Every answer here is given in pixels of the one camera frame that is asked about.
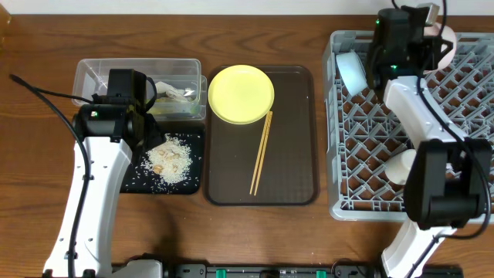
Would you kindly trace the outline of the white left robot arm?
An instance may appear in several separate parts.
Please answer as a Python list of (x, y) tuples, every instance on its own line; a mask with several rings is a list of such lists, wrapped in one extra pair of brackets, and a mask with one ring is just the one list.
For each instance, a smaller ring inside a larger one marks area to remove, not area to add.
[(111, 242), (120, 188), (132, 149), (144, 132), (144, 114), (131, 105), (85, 104), (74, 117), (82, 142), (63, 223), (46, 260), (44, 277), (162, 277), (157, 259), (131, 260), (114, 270)]

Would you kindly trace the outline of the wooden chopstick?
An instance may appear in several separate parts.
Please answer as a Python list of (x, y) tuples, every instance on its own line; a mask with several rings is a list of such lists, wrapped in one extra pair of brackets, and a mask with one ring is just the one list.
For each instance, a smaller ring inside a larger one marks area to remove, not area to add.
[(251, 182), (251, 186), (250, 186), (250, 190), (249, 190), (249, 194), (250, 195), (252, 195), (252, 193), (254, 191), (255, 179), (256, 179), (256, 176), (257, 176), (258, 168), (259, 168), (259, 162), (260, 162), (260, 158), (261, 158), (261, 153), (262, 153), (262, 148), (263, 148), (263, 142), (264, 142), (264, 139), (265, 139), (265, 136), (266, 136), (266, 130), (268, 128), (270, 114), (271, 114), (271, 111), (269, 111), (266, 114), (265, 123), (264, 123), (263, 129), (262, 129), (262, 136), (261, 136), (260, 143), (259, 143), (258, 154), (257, 154), (257, 157), (256, 157), (254, 172), (253, 172), (253, 176), (252, 176), (252, 182)]
[(259, 168), (258, 168), (257, 176), (255, 179), (254, 191), (252, 193), (254, 196), (257, 195), (258, 188), (259, 188), (260, 177), (262, 174), (262, 167), (264, 164), (265, 155), (266, 155), (266, 148), (267, 148), (267, 143), (268, 143), (268, 139), (269, 139), (269, 131), (270, 131), (271, 122), (272, 122), (272, 115), (273, 115), (273, 112), (271, 111), (269, 123), (268, 123), (268, 128), (266, 130), (266, 136), (265, 136), (265, 139), (263, 142), (263, 148), (262, 148), (261, 158), (260, 158), (260, 162), (259, 162)]

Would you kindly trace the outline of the rice and nut leftovers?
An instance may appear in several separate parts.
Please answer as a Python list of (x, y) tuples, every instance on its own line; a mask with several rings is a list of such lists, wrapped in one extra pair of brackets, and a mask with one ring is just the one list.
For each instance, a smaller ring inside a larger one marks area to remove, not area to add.
[(204, 138), (202, 134), (165, 134), (166, 141), (145, 151), (130, 178), (138, 193), (191, 195), (200, 185)]

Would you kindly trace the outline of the green snack wrapper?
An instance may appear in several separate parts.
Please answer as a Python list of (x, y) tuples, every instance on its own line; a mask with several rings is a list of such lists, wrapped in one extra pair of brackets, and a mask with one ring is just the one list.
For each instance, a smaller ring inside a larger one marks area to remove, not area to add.
[(153, 115), (164, 115), (174, 117), (185, 115), (186, 117), (196, 115), (200, 111), (200, 105), (195, 102), (175, 101), (168, 98), (158, 99), (150, 109)]

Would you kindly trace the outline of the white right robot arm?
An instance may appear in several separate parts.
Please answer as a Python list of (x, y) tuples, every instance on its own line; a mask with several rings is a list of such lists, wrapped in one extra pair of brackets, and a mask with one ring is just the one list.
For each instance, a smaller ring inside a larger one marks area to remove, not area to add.
[(490, 144), (451, 122), (423, 78), (441, 61), (450, 63), (455, 47), (454, 36), (375, 33), (367, 54), (369, 87), (416, 149), (404, 186), (407, 218), (381, 254), (386, 277), (420, 277), (445, 239), (474, 239), (491, 219)]

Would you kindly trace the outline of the white cup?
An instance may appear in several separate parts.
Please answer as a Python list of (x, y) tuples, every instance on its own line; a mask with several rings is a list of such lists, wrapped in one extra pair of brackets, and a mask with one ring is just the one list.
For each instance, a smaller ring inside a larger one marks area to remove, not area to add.
[(389, 181), (396, 185), (405, 185), (415, 156), (415, 149), (407, 149), (386, 161), (384, 172)]

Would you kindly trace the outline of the light blue bowl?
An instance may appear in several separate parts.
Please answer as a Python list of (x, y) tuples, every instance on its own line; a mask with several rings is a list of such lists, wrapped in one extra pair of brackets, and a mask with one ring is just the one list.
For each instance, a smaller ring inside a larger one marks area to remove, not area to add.
[(336, 55), (336, 61), (340, 77), (351, 97), (367, 88), (364, 66), (354, 51)]

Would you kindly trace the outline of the yellow plate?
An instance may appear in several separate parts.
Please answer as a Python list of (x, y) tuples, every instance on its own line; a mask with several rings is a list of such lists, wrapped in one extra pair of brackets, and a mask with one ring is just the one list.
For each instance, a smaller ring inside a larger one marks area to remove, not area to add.
[(212, 79), (208, 103), (214, 114), (230, 124), (251, 124), (267, 115), (275, 99), (271, 79), (249, 65), (227, 66)]

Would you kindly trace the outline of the white tissue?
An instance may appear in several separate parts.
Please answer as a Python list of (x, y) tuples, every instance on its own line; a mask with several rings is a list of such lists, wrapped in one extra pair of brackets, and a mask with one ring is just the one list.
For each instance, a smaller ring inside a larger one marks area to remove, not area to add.
[(155, 83), (157, 89), (157, 101), (173, 101), (179, 103), (190, 103), (196, 99), (196, 92), (191, 88), (178, 89), (165, 82)]

